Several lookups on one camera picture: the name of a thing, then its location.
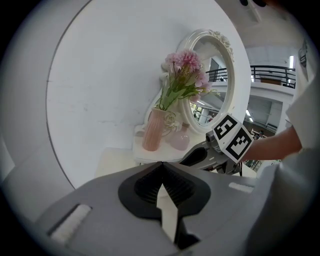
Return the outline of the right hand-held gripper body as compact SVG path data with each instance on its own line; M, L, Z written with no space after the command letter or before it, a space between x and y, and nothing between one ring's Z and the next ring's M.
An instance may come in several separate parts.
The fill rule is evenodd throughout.
M225 113L206 133L206 143L212 153L212 167L220 174L242 175L241 159L253 144L253 137L232 114Z

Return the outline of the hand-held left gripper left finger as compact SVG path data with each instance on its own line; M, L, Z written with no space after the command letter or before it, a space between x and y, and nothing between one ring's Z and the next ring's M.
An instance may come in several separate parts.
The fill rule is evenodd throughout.
M51 205L36 221L54 256L170 256L178 248L157 207L162 164L95 178Z

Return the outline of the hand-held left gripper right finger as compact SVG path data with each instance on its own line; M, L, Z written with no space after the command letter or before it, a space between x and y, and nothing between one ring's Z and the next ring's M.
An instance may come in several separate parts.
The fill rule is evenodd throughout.
M176 207L176 226L161 256L251 256L247 242L256 218L247 206L256 177L167 162L162 168L162 183Z

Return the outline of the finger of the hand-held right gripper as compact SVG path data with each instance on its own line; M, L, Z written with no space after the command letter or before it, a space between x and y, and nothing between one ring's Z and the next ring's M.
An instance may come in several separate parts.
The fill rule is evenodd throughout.
M179 163L184 166L198 166L204 159L213 157L212 152L213 150L203 141L193 146Z
M198 163L197 168L200 170L212 171L215 170L218 166L219 164L217 163L216 158L210 157Z

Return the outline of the person's right forearm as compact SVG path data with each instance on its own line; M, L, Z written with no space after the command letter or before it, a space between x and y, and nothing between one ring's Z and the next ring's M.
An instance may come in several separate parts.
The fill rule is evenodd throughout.
M274 136L254 140L240 161L282 160L301 149L302 144L298 134L291 126Z

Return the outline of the white vanity dressing table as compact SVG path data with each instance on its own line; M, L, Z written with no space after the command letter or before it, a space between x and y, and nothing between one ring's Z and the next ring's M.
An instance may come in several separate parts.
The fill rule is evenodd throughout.
M234 78L234 95L230 104L231 112L226 112L224 114L231 114L241 123L243 123L245 118L245 111L249 102L252 80L248 72L245 74L234 73ZM176 121L180 123L186 123L179 109L179 104L181 102L182 100L179 100L177 102L177 105L173 109L173 111L175 112ZM180 151L171 147L169 139L171 139L173 133L165 133L160 140L158 149L156 151L148 151L145 150L142 146L143 131L143 126L138 125L135 127L133 146L131 150L120 148L106 148L100 157L98 167L95 172L95 177L101 177L104 175L120 172L125 169L138 166L139 164L149 164L158 161L178 163L183 159L185 154L193 146L204 142L206 133L210 132L208 131L205 134L195 134L191 132L189 126L187 134L190 138L190 142L187 149L184 151Z

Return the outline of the round pink glass bottle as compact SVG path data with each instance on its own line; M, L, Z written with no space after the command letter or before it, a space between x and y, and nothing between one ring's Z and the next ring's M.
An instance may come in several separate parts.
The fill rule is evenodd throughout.
M188 136L189 124L183 123L179 131L175 131L170 139L170 145L176 150L185 151L190 143Z

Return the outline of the pink ribbed vase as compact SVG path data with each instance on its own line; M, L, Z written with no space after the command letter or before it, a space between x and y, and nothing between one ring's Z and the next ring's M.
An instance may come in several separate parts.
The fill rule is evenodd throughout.
M166 111L153 107L144 131L142 147L150 152L156 151L160 146L165 123Z

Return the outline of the oval white-framed mirror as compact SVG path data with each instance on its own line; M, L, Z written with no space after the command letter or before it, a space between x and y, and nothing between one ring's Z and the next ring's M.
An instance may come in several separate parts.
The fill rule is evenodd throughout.
M200 57L209 88L179 104L192 133L203 135L224 113L231 112L235 89L235 59L229 39L219 31L197 29L187 35L177 51L193 50Z

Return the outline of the person's white shirt torso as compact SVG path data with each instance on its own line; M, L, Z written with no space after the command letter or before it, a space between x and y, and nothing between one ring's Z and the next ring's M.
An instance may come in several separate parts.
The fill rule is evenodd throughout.
M302 256L320 231L320 71L287 110L302 149L274 170L268 197L252 227L250 256Z

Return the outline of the black balcony railing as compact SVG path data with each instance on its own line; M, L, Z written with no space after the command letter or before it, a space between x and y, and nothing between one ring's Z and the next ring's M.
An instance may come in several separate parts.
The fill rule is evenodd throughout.
M251 65L251 80L266 84L296 88L296 69L274 65Z

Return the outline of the pink artificial flower bunch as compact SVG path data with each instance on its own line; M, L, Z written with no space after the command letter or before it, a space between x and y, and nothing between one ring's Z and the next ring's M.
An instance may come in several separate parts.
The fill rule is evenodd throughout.
M197 101L208 94L220 95L212 89L199 55L190 49L170 53L164 61L165 85L156 107L168 111L177 101Z

